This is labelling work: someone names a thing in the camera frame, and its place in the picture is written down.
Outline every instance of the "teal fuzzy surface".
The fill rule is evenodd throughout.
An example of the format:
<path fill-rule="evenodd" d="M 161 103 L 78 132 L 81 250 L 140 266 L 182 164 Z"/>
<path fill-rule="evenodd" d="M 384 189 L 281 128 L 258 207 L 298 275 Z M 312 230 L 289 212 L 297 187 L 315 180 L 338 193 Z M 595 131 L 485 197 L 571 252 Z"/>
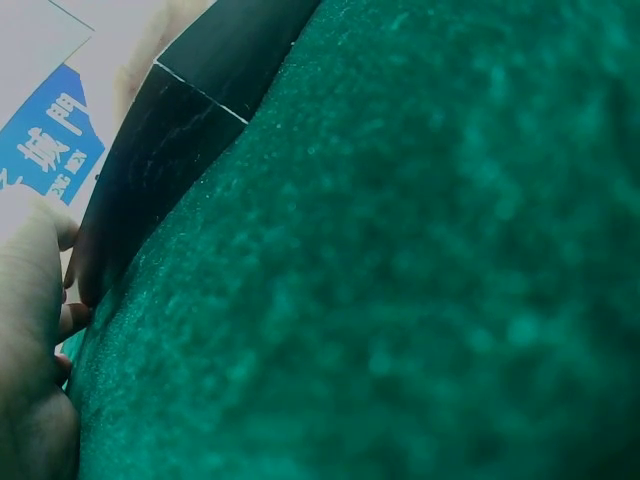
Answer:
<path fill-rule="evenodd" d="M 639 47 L 632 0 L 326 0 L 66 345 L 80 479 L 640 478 Z"/>

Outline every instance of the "blue label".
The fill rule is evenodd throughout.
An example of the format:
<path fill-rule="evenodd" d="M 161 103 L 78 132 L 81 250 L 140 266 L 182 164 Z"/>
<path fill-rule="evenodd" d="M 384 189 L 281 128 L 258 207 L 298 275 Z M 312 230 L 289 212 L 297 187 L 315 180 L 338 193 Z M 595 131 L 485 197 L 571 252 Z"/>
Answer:
<path fill-rule="evenodd" d="M 0 131 L 0 189 L 24 183 L 68 205 L 103 152 L 80 75 L 63 64 Z"/>

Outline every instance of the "hand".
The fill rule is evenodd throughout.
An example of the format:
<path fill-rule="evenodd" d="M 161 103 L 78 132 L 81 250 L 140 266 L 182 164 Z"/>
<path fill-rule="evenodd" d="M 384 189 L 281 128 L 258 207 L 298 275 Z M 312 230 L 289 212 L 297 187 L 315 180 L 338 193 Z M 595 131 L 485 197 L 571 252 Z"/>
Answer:
<path fill-rule="evenodd" d="M 109 148 L 153 60 L 215 0 L 95 0 L 96 33 L 74 57 L 91 123 Z"/>
<path fill-rule="evenodd" d="M 72 479 L 77 414 L 60 388 L 69 359 L 57 344 L 84 328 L 90 313 L 63 305 L 60 251 L 77 226 L 25 186 L 0 191 L 0 478 Z"/>

